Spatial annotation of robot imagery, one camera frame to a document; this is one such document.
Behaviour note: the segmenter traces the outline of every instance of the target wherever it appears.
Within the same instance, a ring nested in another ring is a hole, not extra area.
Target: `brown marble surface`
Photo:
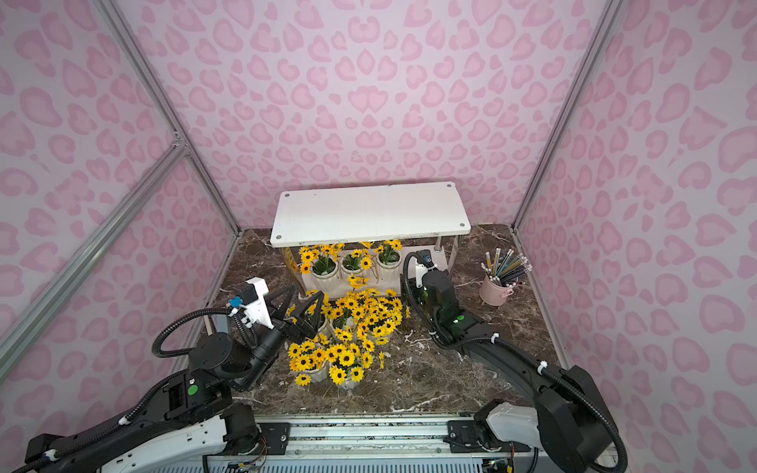
[[[265,278],[272,290],[288,283],[288,273],[279,252],[269,244],[270,230],[247,230],[221,286],[221,306],[254,276]],[[452,238],[444,239],[447,257]],[[404,245],[433,244],[433,238],[407,240]],[[479,263],[486,250],[495,247],[516,250],[506,226],[474,226],[459,247],[452,271],[460,305],[488,322],[503,327],[501,336],[524,350],[557,363],[552,341],[528,283],[516,289],[501,307],[484,304],[478,296],[484,272]],[[460,412],[475,411],[499,397],[525,405],[519,393],[497,373],[452,350],[439,350],[428,339],[417,317],[406,319],[383,350],[390,353],[386,369],[376,363],[352,391],[337,388],[330,381],[300,387],[289,371],[288,357],[279,359],[249,393],[234,393],[248,400],[258,413],[360,413],[360,412]]]

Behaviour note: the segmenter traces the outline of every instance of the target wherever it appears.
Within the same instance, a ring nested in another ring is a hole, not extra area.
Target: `pink leopard print wall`
[[[243,226],[289,189],[453,179],[510,222],[602,0],[124,0]]]
[[[633,471],[757,471],[757,2],[631,3],[523,232]]]
[[[0,5],[0,341],[172,140],[86,0]]]
[[[194,170],[176,165],[145,209],[0,386],[0,469],[39,433],[69,435],[133,406],[175,359],[155,335],[196,310],[231,234]],[[168,349],[186,346],[187,324]]]

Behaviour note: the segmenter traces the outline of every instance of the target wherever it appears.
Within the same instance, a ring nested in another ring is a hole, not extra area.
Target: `pencil holder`
[[[499,307],[505,303],[508,296],[512,294],[512,288],[503,288],[494,284],[488,277],[484,277],[484,283],[478,290],[481,300],[490,306]]]

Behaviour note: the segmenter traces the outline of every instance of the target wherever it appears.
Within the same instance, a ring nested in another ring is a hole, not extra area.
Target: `white table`
[[[434,247],[407,247],[403,254],[431,248],[434,261],[451,270],[458,235],[470,232],[454,182],[313,189],[281,194],[271,246],[282,249],[290,272],[302,282],[292,268],[290,247],[437,237]],[[441,246],[444,236],[455,237],[449,263]]]

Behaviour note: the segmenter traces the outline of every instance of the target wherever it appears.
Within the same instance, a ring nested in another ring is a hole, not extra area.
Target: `black bracket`
[[[284,455],[289,444],[288,422],[271,422],[260,424],[260,433],[266,439],[266,455]]]
[[[447,436],[443,440],[450,445],[452,453],[492,453],[493,450],[498,453],[507,453],[510,451],[510,442],[497,441],[497,445],[493,445],[485,440],[482,443],[481,439],[485,436],[482,429],[485,430],[474,420],[448,421]],[[512,442],[512,445],[515,447],[516,453],[531,451],[531,448],[524,443]]]

